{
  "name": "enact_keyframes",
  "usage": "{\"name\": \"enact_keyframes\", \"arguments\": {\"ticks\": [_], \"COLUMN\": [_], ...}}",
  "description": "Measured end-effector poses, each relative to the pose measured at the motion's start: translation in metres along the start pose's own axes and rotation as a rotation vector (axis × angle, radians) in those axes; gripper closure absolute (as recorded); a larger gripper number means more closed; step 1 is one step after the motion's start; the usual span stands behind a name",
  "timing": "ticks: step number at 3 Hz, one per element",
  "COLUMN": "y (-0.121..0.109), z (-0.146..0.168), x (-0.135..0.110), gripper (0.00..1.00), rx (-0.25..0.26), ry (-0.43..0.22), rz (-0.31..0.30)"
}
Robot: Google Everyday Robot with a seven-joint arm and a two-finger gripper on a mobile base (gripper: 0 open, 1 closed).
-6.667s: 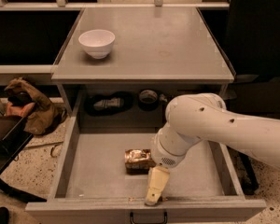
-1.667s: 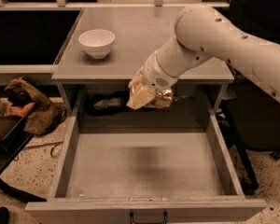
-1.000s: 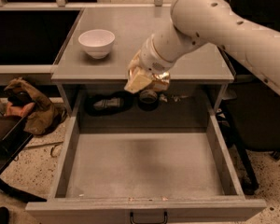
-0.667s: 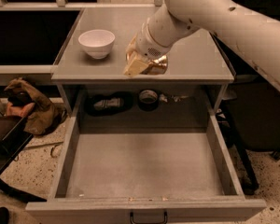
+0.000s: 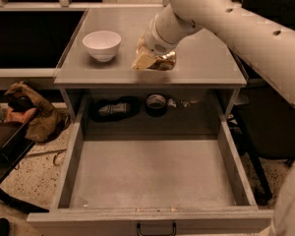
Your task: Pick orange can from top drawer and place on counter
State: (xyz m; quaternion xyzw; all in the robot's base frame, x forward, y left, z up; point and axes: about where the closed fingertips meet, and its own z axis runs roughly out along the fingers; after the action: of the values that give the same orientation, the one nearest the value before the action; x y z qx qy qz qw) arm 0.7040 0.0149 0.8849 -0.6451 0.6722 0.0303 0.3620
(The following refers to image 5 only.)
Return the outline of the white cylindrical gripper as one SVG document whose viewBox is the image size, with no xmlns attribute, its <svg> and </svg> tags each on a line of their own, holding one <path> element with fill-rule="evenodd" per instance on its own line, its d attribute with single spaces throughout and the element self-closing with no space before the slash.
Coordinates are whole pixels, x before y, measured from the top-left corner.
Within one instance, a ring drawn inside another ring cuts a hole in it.
<svg viewBox="0 0 295 236">
<path fill-rule="evenodd" d="M 146 29 L 144 47 L 154 55 L 164 55 L 173 50 L 184 37 L 183 22 L 176 16 L 156 15 Z M 155 56 L 139 52 L 132 64 L 134 70 L 145 70 L 155 63 Z"/>
</svg>

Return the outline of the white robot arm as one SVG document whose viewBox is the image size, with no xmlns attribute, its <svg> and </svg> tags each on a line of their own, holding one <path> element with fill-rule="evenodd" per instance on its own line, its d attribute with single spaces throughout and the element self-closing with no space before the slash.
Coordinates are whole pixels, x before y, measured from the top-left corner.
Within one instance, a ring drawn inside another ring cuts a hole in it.
<svg viewBox="0 0 295 236">
<path fill-rule="evenodd" d="M 214 33 L 265 80 L 240 111 L 248 150 L 295 161 L 295 0 L 169 0 L 137 44 L 136 70 L 188 35 Z M 268 236 L 295 236 L 295 162 L 284 179 Z"/>
</svg>

